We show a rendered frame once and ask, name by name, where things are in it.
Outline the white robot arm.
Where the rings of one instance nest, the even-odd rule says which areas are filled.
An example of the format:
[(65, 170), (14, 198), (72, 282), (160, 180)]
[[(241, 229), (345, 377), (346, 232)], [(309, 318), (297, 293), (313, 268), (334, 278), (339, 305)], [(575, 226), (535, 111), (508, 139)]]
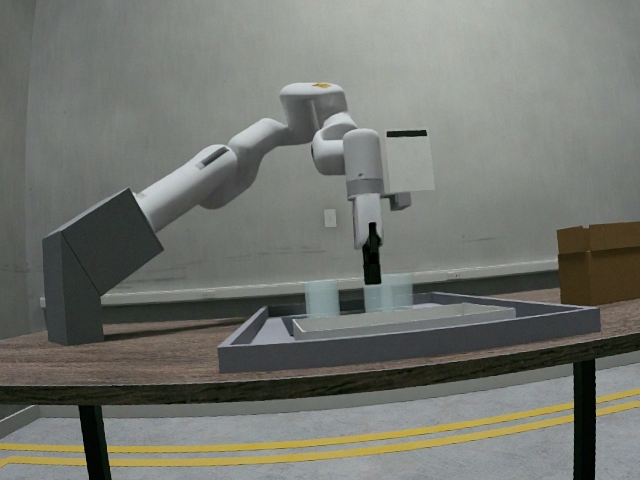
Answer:
[(133, 193), (155, 233), (198, 204), (213, 210), (230, 203), (253, 184), (264, 155), (278, 145), (312, 141), (316, 169), (325, 176), (345, 175), (347, 197), (383, 193), (383, 199), (390, 199), (390, 211), (412, 205), (411, 192), (385, 193), (379, 135), (358, 129), (340, 86), (294, 83), (279, 96), (287, 128), (262, 119), (233, 137), (228, 146), (209, 146), (157, 183)]

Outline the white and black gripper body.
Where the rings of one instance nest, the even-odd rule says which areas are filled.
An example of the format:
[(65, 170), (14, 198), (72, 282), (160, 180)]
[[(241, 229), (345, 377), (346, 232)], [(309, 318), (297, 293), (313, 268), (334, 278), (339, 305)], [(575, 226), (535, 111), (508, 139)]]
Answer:
[(383, 199), (385, 196), (380, 194), (383, 193), (365, 193), (347, 197), (348, 201), (353, 201), (353, 237), (354, 249), (356, 250), (361, 249), (361, 244), (364, 245), (366, 242), (367, 247), (370, 247), (368, 224), (371, 222), (375, 222), (376, 236), (380, 235), (379, 247), (384, 244), (383, 219), (379, 197)]

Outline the brown cardboard box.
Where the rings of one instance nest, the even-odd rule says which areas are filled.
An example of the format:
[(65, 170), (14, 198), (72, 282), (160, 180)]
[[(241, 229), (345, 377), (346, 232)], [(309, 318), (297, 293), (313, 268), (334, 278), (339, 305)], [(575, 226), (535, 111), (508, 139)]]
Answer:
[(640, 227), (635, 222), (558, 229), (557, 240), (561, 304), (640, 299)]

